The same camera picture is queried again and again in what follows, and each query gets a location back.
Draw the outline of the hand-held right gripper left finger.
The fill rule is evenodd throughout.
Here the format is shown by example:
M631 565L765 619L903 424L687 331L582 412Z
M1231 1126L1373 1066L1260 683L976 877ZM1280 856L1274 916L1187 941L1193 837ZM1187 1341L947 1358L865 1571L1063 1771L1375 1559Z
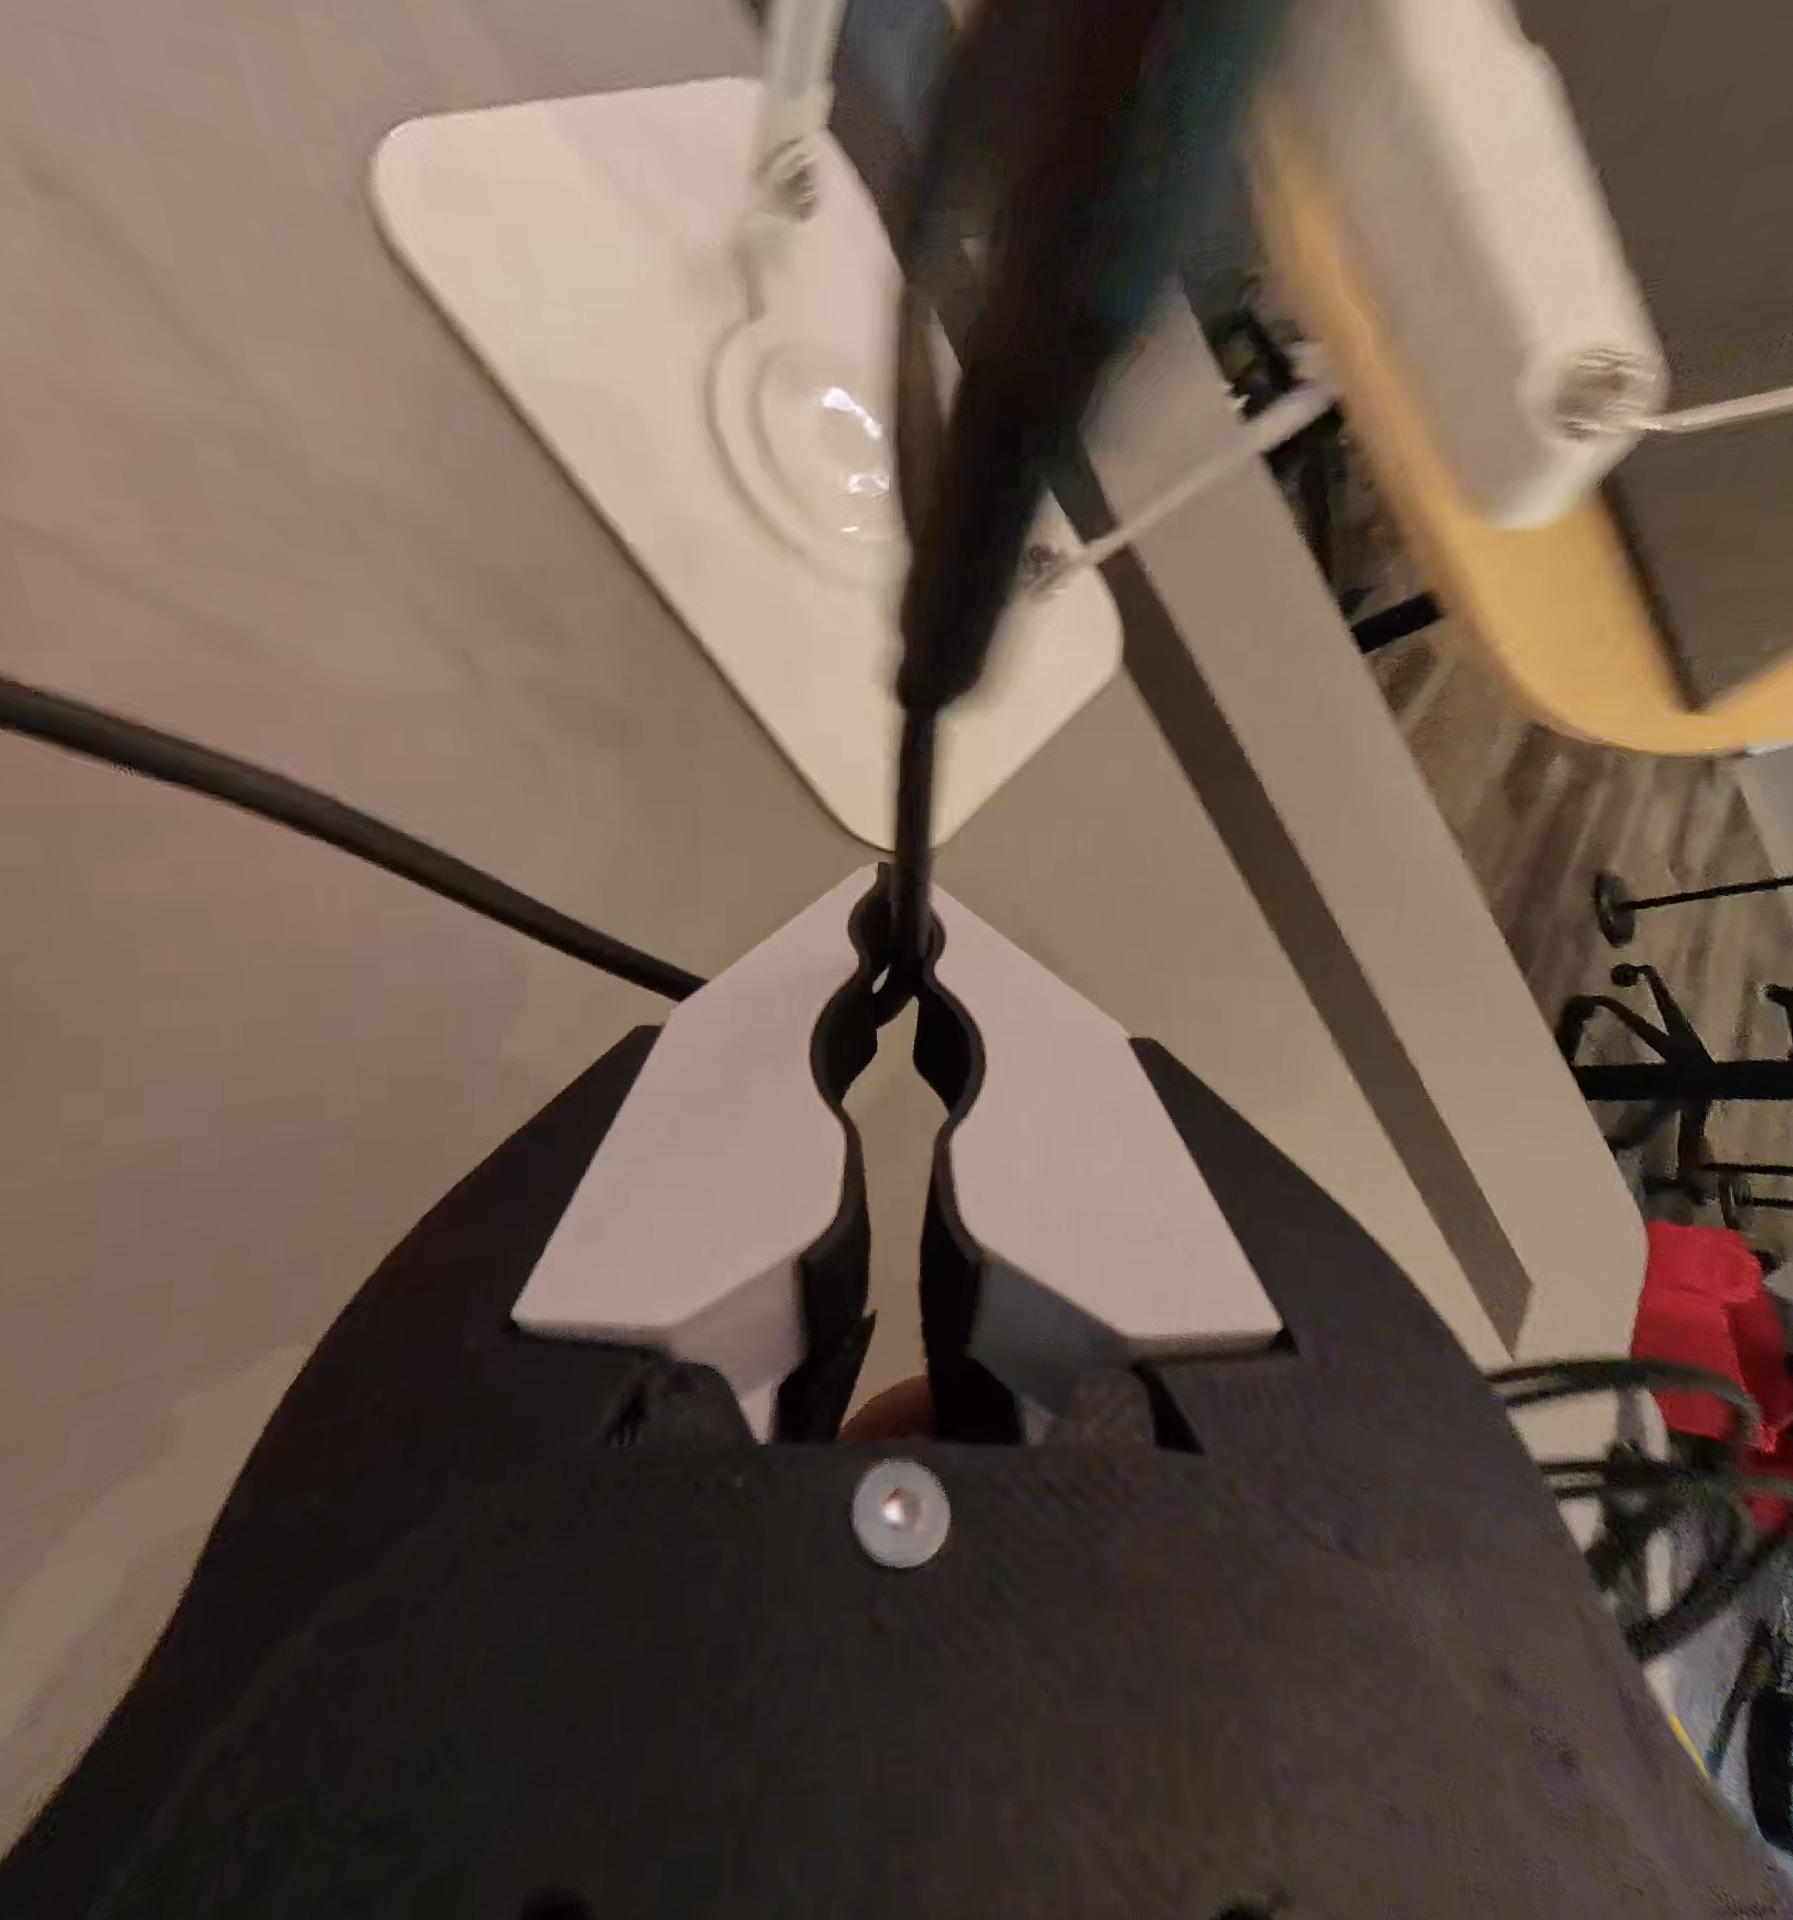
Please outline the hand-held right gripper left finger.
M795 1269L843 1211L812 1042L873 883L847 875L672 1010L511 1310L522 1333L708 1367L780 1432L814 1347Z

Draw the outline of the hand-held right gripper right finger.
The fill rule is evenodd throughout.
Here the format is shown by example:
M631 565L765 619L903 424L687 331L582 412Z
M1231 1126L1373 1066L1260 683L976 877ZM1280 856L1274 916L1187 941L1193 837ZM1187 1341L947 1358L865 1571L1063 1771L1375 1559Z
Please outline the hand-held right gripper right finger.
M933 912L913 1063L944 1110L918 1247L937 1426L1023 1429L1095 1372L1274 1347L1132 1037L963 904Z

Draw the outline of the black office chair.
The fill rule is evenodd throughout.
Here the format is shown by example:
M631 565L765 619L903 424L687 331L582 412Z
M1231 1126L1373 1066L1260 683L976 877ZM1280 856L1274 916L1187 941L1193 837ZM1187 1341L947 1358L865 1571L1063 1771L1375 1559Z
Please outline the black office chair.
M1788 1052L1781 1058L1722 1060L1699 1039L1655 968L1620 964L1610 980L1618 987L1648 986L1659 1021L1645 1021L1615 996L1570 996L1555 1027L1565 1065L1587 1103L1645 1107L1645 1117L1628 1133L1606 1140L1610 1151L1641 1147L1671 1123L1676 1129L1676 1161L1668 1189L1693 1203L1711 1201L1729 1178L1729 1169L1707 1154L1711 1110L1729 1103L1793 1105L1793 990L1766 992L1788 1021ZM1581 1044L1602 1014L1617 1021L1648 1052L1644 1063L1579 1065Z

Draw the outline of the red plastic crates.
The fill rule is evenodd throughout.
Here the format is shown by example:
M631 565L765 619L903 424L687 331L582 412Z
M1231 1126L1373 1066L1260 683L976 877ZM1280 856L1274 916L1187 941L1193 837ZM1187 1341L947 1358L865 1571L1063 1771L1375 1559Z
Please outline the red plastic crates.
M1648 1224L1632 1358L1671 1361L1747 1392L1747 1470L1793 1481L1793 1356L1777 1294L1741 1234Z

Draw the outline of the white metal stand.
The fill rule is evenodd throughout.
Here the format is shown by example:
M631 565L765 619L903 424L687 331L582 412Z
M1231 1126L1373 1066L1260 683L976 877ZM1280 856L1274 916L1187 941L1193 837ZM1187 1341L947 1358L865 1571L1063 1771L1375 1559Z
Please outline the white metal stand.
M838 4L768 77L412 119L391 254L827 812L892 851L898 264L827 132Z

